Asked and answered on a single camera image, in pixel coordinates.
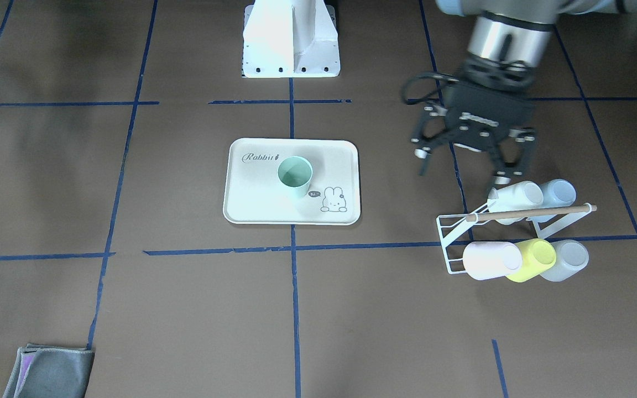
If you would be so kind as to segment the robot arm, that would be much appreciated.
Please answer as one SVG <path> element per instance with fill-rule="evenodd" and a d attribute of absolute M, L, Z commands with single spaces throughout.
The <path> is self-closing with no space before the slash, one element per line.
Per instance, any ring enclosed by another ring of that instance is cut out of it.
<path fill-rule="evenodd" d="M 637 1 L 439 1 L 442 12 L 475 15 L 467 57 L 455 75 L 425 71 L 400 89 L 406 105 L 423 105 L 410 141 L 428 159 L 453 144 L 488 154 L 490 188 L 522 176 L 537 144 L 528 127 L 528 90 L 559 15 L 637 13 Z"/>

